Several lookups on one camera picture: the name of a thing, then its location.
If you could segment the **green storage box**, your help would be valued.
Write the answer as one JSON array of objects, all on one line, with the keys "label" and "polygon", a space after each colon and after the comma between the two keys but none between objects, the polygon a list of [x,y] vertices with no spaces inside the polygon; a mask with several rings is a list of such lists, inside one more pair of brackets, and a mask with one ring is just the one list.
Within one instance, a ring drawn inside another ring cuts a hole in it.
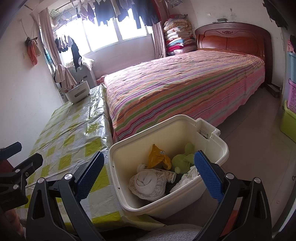
[{"label": "green storage box", "polygon": [[280,124],[280,130],[291,140],[296,142],[296,119],[295,113],[287,107],[287,101],[283,106],[283,116]]}]

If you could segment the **stack of folded quilts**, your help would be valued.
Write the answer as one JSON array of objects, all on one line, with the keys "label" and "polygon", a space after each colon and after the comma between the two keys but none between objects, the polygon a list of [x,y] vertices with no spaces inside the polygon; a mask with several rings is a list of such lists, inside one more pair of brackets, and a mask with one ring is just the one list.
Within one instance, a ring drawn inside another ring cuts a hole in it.
[{"label": "stack of folded quilts", "polygon": [[188,15],[170,15],[164,23],[166,55],[174,56],[197,50],[196,38],[192,25],[187,19]]}]

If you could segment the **paper cup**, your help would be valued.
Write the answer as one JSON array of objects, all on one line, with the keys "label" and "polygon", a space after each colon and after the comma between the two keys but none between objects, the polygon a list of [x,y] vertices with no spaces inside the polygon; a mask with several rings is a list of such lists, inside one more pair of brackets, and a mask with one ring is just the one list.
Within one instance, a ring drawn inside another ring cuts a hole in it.
[{"label": "paper cup", "polygon": [[169,182],[169,183],[174,183],[175,182],[176,176],[177,176],[177,174],[175,172],[168,171],[168,170],[163,170],[163,169],[159,169],[159,168],[155,168],[155,170],[164,173],[167,182]]}]

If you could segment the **black hanging garment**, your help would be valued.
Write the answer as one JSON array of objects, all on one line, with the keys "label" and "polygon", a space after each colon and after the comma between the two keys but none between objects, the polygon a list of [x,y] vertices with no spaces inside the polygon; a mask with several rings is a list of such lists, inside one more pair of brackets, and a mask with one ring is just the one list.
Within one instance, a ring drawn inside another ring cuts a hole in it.
[{"label": "black hanging garment", "polygon": [[73,63],[74,63],[75,71],[77,71],[79,67],[82,67],[82,60],[81,60],[82,56],[79,54],[79,49],[75,41],[73,39],[71,39],[71,41],[72,41],[71,51],[73,56]]}]

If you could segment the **white sock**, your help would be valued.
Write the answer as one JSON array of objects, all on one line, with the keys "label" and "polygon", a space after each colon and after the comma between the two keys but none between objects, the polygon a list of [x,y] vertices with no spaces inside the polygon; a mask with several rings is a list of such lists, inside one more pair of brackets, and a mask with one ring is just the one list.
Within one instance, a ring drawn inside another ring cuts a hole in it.
[{"label": "white sock", "polygon": [[136,190],[146,196],[151,195],[157,185],[157,175],[154,171],[141,171],[134,177]]}]

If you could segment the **blue storage box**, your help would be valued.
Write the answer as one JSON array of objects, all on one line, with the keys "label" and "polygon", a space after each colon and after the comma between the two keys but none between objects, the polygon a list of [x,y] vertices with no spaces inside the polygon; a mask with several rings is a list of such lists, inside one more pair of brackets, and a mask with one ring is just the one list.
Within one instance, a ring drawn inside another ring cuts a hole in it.
[{"label": "blue storage box", "polygon": [[296,57],[293,52],[288,52],[288,71],[290,73],[290,79],[293,83],[296,83]]}]

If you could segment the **pink storage basket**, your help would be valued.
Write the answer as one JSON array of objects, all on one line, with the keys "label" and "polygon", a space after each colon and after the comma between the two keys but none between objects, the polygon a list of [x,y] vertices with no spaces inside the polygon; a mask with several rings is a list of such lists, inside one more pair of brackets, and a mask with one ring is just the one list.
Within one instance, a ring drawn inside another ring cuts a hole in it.
[{"label": "pink storage basket", "polygon": [[296,85],[291,79],[288,80],[288,83],[290,89],[288,94],[287,107],[288,109],[296,113]]}]

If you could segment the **yellow checkered floor mat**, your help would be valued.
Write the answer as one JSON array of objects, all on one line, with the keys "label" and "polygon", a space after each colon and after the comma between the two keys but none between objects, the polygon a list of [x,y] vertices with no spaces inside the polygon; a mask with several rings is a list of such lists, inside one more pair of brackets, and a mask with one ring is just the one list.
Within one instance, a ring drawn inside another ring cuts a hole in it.
[{"label": "yellow checkered floor mat", "polygon": [[99,230],[122,225],[143,230],[163,227],[163,223],[148,215],[133,216],[122,210],[109,168],[108,151],[112,144],[106,87],[101,84],[80,102],[67,102],[52,114],[31,151],[42,155],[43,165],[27,179],[27,198],[31,197],[39,178],[60,180],[68,173],[73,174],[100,151],[104,155],[104,167],[87,198],[81,200],[92,223]]}]

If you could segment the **white trash bin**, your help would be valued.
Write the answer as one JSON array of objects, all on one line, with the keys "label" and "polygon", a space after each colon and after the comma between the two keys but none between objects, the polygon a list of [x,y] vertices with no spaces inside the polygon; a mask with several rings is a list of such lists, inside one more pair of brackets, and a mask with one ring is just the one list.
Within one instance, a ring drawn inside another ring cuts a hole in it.
[{"label": "white trash bin", "polygon": [[198,200],[206,186],[194,165],[197,151],[217,165],[229,156],[216,127],[186,115],[114,144],[109,163],[122,209],[130,215],[167,218]]}]

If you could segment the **wooden headboard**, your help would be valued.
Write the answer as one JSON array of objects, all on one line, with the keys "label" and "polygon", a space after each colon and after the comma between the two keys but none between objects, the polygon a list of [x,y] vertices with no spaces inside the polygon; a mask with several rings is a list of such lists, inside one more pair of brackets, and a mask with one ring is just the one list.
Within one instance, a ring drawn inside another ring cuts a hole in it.
[{"label": "wooden headboard", "polygon": [[254,55],[265,63],[265,84],[273,78],[271,34],[262,27],[239,22],[220,22],[195,30],[198,50],[220,50]]}]

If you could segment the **orange cloth on hook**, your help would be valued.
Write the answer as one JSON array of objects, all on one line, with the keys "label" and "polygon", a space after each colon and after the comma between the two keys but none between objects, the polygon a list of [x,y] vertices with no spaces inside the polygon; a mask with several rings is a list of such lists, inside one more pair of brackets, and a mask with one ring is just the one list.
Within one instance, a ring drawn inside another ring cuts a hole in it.
[{"label": "orange cloth on hook", "polygon": [[25,40],[28,56],[34,66],[37,65],[38,57],[41,55],[41,51],[37,44],[37,39],[38,37],[34,37],[33,39],[27,37]]}]

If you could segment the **green plush toy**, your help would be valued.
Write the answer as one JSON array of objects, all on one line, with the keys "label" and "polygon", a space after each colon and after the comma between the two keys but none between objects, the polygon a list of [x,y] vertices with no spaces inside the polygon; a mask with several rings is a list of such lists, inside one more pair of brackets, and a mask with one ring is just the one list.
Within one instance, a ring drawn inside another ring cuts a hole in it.
[{"label": "green plush toy", "polygon": [[177,174],[188,173],[194,164],[195,146],[192,143],[185,145],[184,154],[177,154],[171,160],[171,171]]}]

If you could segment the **clothes on drying rail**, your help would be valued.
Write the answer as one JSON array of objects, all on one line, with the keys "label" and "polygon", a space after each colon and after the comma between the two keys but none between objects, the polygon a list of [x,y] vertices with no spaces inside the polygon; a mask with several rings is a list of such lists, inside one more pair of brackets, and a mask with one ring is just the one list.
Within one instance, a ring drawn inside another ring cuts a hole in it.
[{"label": "clothes on drying rail", "polygon": [[132,11],[137,29],[141,28],[141,22],[145,26],[152,27],[161,21],[155,1],[92,1],[84,6],[77,2],[76,15],[83,20],[92,23],[107,25],[111,19],[123,21]]}]

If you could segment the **pink curtain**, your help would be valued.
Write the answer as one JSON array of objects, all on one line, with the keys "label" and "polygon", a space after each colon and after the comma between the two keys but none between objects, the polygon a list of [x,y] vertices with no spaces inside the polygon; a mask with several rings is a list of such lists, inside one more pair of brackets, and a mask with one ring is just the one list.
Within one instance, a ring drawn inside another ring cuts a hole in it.
[{"label": "pink curtain", "polygon": [[42,10],[39,13],[39,20],[40,20],[43,39],[45,41],[45,46],[50,53],[50,56],[53,60],[54,65],[57,66],[58,64],[62,64],[59,56],[58,48],[56,46],[55,39],[53,36],[53,30],[51,27],[48,8]]}]

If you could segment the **white storage basket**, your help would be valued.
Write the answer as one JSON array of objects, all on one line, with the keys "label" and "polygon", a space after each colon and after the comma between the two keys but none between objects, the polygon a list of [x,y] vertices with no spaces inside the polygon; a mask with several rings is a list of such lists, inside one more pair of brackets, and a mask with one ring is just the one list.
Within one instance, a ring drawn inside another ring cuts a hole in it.
[{"label": "white storage basket", "polygon": [[66,92],[67,99],[75,104],[90,94],[90,88],[87,81],[81,82],[79,85]]}]

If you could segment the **orange snack wrapper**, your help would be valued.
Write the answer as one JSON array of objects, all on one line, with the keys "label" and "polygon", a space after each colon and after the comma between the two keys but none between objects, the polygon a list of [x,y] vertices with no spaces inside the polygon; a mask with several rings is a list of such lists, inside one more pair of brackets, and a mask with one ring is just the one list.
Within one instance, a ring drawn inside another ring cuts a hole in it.
[{"label": "orange snack wrapper", "polygon": [[163,168],[165,170],[170,170],[171,159],[166,155],[164,150],[153,144],[152,150],[148,156],[147,168]]}]

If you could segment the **striped bed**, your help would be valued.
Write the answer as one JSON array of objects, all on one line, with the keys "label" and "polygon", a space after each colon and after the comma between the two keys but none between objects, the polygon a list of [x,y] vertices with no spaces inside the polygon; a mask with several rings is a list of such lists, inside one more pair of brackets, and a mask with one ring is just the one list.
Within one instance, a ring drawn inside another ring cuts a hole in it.
[{"label": "striped bed", "polygon": [[124,140],[178,114],[218,126],[262,85],[254,55],[197,50],[143,62],[104,78],[113,140]]}]

